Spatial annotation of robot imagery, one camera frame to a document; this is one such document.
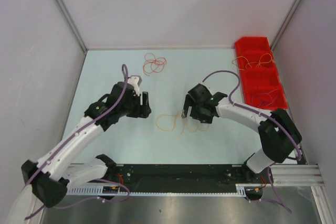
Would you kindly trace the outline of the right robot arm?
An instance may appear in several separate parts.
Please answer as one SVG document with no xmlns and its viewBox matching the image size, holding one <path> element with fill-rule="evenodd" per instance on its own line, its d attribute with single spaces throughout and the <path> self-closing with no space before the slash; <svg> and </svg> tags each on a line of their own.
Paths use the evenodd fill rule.
<svg viewBox="0 0 336 224">
<path fill-rule="evenodd" d="M 242 176 L 249 183 L 259 179 L 261 172 L 273 163 L 283 163 L 302 141 L 286 110 L 263 110 L 235 102 L 224 93 L 212 93 L 202 83 L 185 96 L 181 116 L 188 115 L 205 124 L 211 124 L 214 117 L 230 119 L 259 134 L 261 148 L 243 163 Z"/>
</svg>

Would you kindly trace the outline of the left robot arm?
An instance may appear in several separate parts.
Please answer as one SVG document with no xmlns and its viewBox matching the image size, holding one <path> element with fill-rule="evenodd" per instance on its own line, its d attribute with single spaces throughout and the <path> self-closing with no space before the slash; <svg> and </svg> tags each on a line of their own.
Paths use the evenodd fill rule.
<svg viewBox="0 0 336 224">
<path fill-rule="evenodd" d="M 32 186 L 33 194 L 47 208 L 56 206 L 65 197 L 72 183 L 66 169 L 89 143 L 121 117 L 149 117 L 149 94 L 140 91 L 140 83 L 140 76 L 130 76 L 127 81 L 115 84 L 110 93 L 90 104 L 66 139 L 38 161 L 27 160 L 21 166 L 25 184 Z"/>
</svg>

